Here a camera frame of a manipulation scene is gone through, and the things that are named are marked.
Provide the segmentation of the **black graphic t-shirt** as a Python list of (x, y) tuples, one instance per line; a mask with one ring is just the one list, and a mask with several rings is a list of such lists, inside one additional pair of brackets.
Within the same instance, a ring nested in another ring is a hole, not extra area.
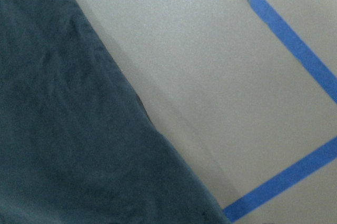
[(1, 0), (1, 223), (228, 223), (76, 0)]

